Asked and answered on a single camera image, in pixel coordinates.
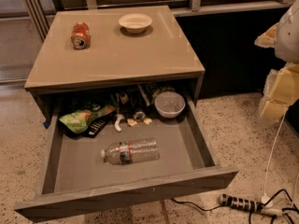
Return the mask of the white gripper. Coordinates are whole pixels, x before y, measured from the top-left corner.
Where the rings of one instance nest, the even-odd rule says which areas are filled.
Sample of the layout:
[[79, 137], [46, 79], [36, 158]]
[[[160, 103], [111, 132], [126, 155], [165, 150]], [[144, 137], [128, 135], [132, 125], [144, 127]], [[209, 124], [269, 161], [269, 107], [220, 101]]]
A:
[[262, 119], [279, 121], [299, 99], [299, 0], [296, 0], [279, 23], [258, 36], [254, 44], [261, 48], [275, 47], [275, 54], [287, 64], [279, 71], [271, 69], [258, 113]]

